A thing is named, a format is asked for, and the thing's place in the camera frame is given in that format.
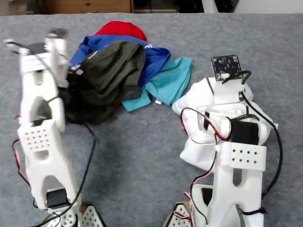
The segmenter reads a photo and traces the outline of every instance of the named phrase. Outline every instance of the perforated plate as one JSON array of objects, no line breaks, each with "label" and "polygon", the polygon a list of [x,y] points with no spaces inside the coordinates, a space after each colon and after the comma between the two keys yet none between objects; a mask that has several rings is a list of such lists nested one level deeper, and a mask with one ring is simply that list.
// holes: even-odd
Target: perforated plate
[{"label": "perforated plate", "polygon": [[56,218],[49,222],[47,227],[72,227],[76,223],[76,216],[72,210],[69,210],[66,214],[60,218]]},{"label": "perforated plate", "polygon": [[[177,211],[178,213],[188,216],[189,213],[186,210],[184,205],[178,205],[174,211]],[[166,227],[190,227],[190,222],[187,219],[180,219],[176,215],[172,215],[168,225]]]},{"label": "perforated plate", "polygon": [[93,206],[88,206],[82,215],[82,227],[104,227]]}]

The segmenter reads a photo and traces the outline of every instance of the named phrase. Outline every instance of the black cloth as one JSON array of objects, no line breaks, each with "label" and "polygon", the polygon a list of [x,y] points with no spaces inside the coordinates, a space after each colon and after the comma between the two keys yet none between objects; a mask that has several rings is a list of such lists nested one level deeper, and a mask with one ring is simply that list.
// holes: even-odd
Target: black cloth
[{"label": "black cloth", "polygon": [[144,63],[144,47],[128,41],[91,53],[69,70],[69,88],[60,89],[66,120],[100,124],[115,113],[113,105],[139,98]]}]

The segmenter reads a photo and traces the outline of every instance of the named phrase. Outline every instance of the blue shirt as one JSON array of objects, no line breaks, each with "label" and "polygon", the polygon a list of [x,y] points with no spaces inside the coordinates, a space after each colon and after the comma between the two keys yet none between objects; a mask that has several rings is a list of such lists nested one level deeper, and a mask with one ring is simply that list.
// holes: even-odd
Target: blue shirt
[{"label": "blue shirt", "polygon": [[79,45],[71,59],[71,66],[74,66],[91,54],[94,51],[102,50],[111,43],[119,40],[139,43],[145,48],[145,64],[140,74],[138,85],[143,87],[147,84],[162,68],[170,57],[170,52],[166,48],[159,48],[150,45],[149,43],[127,35],[91,35],[86,36],[83,42]]}]

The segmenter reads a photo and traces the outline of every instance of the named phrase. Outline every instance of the gray carpet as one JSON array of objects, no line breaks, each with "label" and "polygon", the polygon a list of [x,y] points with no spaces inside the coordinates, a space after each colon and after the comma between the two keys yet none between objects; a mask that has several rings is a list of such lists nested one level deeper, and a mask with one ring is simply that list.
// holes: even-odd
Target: gray carpet
[{"label": "gray carpet", "polygon": [[[265,227],[303,226],[302,49],[303,15],[54,15],[0,17],[0,40],[24,44],[42,41],[53,26],[70,30],[70,55],[85,35],[110,20],[141,27],[151,44],[167,47],[172,56],[194,59],[190,83],[213,76],[212,56],[238,54],[255,101],[279,123],[285,150],[281,177],[264,199],[269,215]],[[17,175],[11,142],[20,96],[18,57],[0,42],[0,223],[4,227],[37,224],[46,213],[32,208],[30,189]],[[133,113],[121,111],[114,120],[93,127],[99,138],[83,189],[108,227],[159,227],[175,200],[202,171],[178,156],[186,135],[170,107],[152,104]],[[66,153],[80,183],[92,143],[86,129],[68,125]],[[264,185],[276,171],[278,147],[267,141]],[[204,183],[211,183],[212,177]]]}]

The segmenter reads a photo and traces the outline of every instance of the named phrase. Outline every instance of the wire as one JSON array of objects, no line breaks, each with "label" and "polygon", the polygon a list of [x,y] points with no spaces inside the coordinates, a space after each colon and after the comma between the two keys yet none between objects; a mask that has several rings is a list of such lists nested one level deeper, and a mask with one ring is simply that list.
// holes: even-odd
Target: wire
[{"label": "wire", "polygon": [[192,181],[192,183],[191,183],[191,185],[190,185],[190,192],[189,192],[189,193],[190,193],[191,201],[193,202],[193,205],[194,205],[195,209],[196,209],[196,210],[205,218],[205,221],[206,221],[206,224],[207,224],[207,225],[208,225],[207,218],[206,218],[205,214],[203,214],[203,213],[198,209],[198,207],[197,207],[195,201],[193,200],[192,191],[193,191],[194,185],[196,184],[196,182],[197,182],[198,180],[200,180],[200,179],[202,179],[202,178],[207,177],[208,175],[210,175],[210,173],[212,172],[212,169],[213,169],[213,167],[214,167],[216,158],[217,158],[217,152],[215,152],[214,160],[213,160],[213,163],[212,163],[212,165],[210,166],[210,168],[209,168],[204,174],[202,174],[202,175],[200,175],[200,176],[197,176],[197,177],[195,177],[195,178],[193,179],[193,181]]},{"label": "wire", "polygon": [[241,121],[241,120],[244,120],[244,119],[247,119],[247,118],[253,118],[253,119],[257,120],[257,121],[260,121],[260,119],[256,115],[251,114],[251,113],[250,114],[247,113],[247,114],[244,114],[244,115],[232,118],[231,120]]},{"label": "wire", "polygon": [[54,220],[54,219],[56,219],[58,217],[61,217],[64,214],[66,214],[72,208],[72,206],[75,204],[75,202],[77,201],[78,197],[80,196],[80,194],[82,192],[82,189],[83,189],[83,186],[84,186],[84,183],[85,183],[85,180],[86,180],[86,176],[87,176],[88,171],[89,171],[89,166],[91,164],[92,157],[93,157],[94,152],[95,152],[95,147],[96,147],[96,144],[97,144],[97,137],[96,137],[95,133],[93,132],[93,130],[85,122],[83,124],[84,124],[84,126],[87,128],[87,130],[90,132],[90,134],[93,137],[93,145],[91,147],[91,152],[90,152],[90,155],[89,155],[89,159],[87,161],[86,169],[85,169],[85,172],[84,172],[84,175],[83,175],[83,179],[82,179],[81,185],[80,185],[79,190],[78,190],[78,192],[76,194],[76,198],[68,206],[68,208],[65,211],[63,211],[62,213],[60,213],[57,217],[52,217],[52,218],[50,218],[50,219],[48,219],[46,221],[41,222],[38,225],[31,226],[31,227],[41,227],[41,226],[45,225],[46,223],[48,223],[48,222],[50,222],[50,221],[52,221],[52,220]]},{"label": "wire", "polygon": [[282,146],[282,141],[281,141],[281,138],[280,138],[280,134],[279,134],[279,131],[278,129],[276,128],[275,124],[273,124],[267,117],[265,117],[263,114],[261,114],[255,107],[252,106],[252,104],[248,101],[248,99],[245,97],[244,93],[241,91],[240,92],[240,95],[242,95],[244,101],[247,103],[247,105],[253,109],[257,114],[259,114],[268,124],[270,124],[275,133],[276,133],[276,138],[278,140],[278,144],[279,144],[279,151],[280,151],[280,158],[279,158],[279,163],[278,163],[278,167],[277,167],[277,170],[276,170],[276,174],[272,180],[272,182],[269,184],[269,186],[262,192],[262,196],[261,198],[263,199],[269,192],[270,190],[275,186],[275,184],[277,183],[278,181],[278,178],[280,176],[280,173],[281,173],[281,169],[282,169],[282,164],[283,164],[283,146]]},{"label": "wire", "polygon": [[222,84],[225,84],[226,82],[228,82],[229,80],[231,80],[232,78],[234,77],[237,77],[237,76],[240,76],[240,75],[245,75],[246,76],[243,78],[242,80],[242,84],[245,84],[245,82],[247,81],[247,79],[251,76],[251,71],[250,70],[244,70],[244,71],[241,71],[240,73],[237,73],[237,74],[234,74],[234,75],[231,75],[229,76],[228,78],[225,78],[223,81],[222,81]]},{"label": "wire", "polygon": [[28,49],[29,52],[30,52],[31,54],[33,54],[33,55],[34,55],[34,56],[35,56],[43,65],[44,65],[44,67],[49,71],[49,73],[50,73],[54,78],[56,78],[56,75],[54,74],[54,72],[52,71],[52,69],[46,64],[46,62],[45,62],[42,58],[40,58],[39,55],[38,55],[36,52],[32,51],[29,47],[27,47],[27,46],[25,46],[25,45],[23,45],[23,44],[14,42],[14,41],[7,41],[6,44],[13,44],[13,45],[16,45],[16,46],[18,46],[18,47]]},{"label": "wire", "polygon": [[18,169],[18,174],[20,175],[20,177],[28,184],[28,186],[30,186],[29,180],[27,179],[27,177],[21,172],[21,163],[20,163],[20,158],[19,158],[19,153],[17,151],[17,149],[15,148],[15,144],[20,142],[19,139],[15,140],[12,143],[12,149],[14,152],[14,156],[15,156],[15,160],[16,160],[16,165],[17,165],[17,169]]},{"label": "wire", "polygon": [[203,113],[200,113],[199,111],[193,109],[193,108],[190,108],[190,107],[185,107],[181,110],[181,113],[180,113],[180,121],[181,121],[181,124],[182,124],[182,127],[183,127],[183,130],[185,131],[185,133],[189,136],[187,130],[186,130],[186,127],[185,127],[185,124],[184,124],[184,121],[183,121],[183,112],[188,109],[188,110],[192,110],[192,111],[195,111],[197,114],[201,115],[202,117],[204,117],[204,119],[211,125],[211,127],[213,128],[215,134],[219,137],[219,139],[221,140],[228,140],[228,138],[225,138],[224,136],[222,136],[219,131],[216,129],[215,125],[210,121],[210,119],[205,116]]},{"label": "wire", "polygon": [[206,77],[206,80],[207,80],[207,83],[208,83],[208,85],[209,85],[209,88],[210,88],[212,94],[214,95],[214,89],[213,89],[212,85],[210,84],[209,78]]},{"label": "wire", "polygon": [[150,10],[151,10],[151,13],[152,13],[152,1],[151,0],[147,0],[147,2],[150,5]]}]

